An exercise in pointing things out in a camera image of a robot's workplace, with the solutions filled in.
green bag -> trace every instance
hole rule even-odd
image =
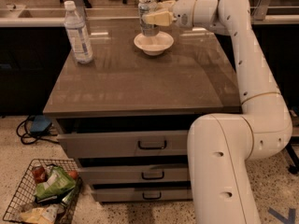
[[[47,182],[36,186],[36,198],[38,201],[52,196],[59,196],[73,189],[76,181],[62,168],[54,166],[50,170]]]

can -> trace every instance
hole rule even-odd
[[[34,164],[31,173],[36,184],[46,182],[46,171],[40,163]]]
[[[158,4],[156,0],[139,0],[138,11],[139,11],[139,18],[140,18],[140,26],[141,26],[141,33],[144,36],[155,36],[159,33],[159,26],[146,24],[142,20],[142,16],[144,14],[155,11],[157,5]]]

floor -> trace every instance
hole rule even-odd
[[[28,7],[63,7],[59,0],[5,0],[7,4],[25,4]],[[93,7],[136,7],[137,0],[127,5],[115,0],[89,0]],[[59,145],[39,141],[24,146],[16,135],[18,125],[25,117],[0,118],[0,216],[2,216],[17,189],[25,169],[32,159],[66,159]],[[299,175],[292,175],[287,167],[292,164],[285,151],[276,156],[248,161],[249,180],[263,224],[299,223]],[[193,224],[192,202],[168,203],[96,203],[87,186],[79,195],[73,223],[78,224]]]

cabinet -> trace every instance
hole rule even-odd
[[[69,55],[44,109],[64,152],[98,202],[191,199],[191,124],[240,111],[235,71],[217,39],[172,26],[164,32],[173,47],[150,57],[133,42],[138,19],[89,25],[94,60],[80,65]]]

red can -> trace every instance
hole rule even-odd
[[[31,172],[36,184],[46,182],[46,171],[40,163],[36,163]]]

